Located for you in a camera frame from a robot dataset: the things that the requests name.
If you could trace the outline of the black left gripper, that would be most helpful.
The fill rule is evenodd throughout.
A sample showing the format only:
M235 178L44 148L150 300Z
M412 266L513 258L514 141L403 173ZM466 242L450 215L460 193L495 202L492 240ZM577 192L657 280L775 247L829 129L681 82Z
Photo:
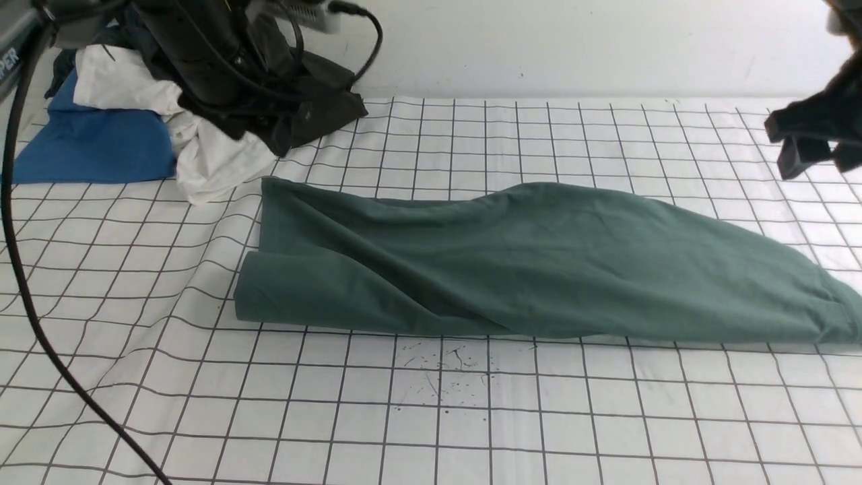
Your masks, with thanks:
M267 125L298 98L278 82L253 37L246 1L133 1L181 87L180 104L215 125Z

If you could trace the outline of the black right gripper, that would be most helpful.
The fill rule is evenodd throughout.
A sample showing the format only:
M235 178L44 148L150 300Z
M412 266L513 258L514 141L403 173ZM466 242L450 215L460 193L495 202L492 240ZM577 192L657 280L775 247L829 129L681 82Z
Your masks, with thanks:
M832 162L841 173L861 166L861 53L856 50L821 91L773 111L764 122L782 147L776 165L783 181Z

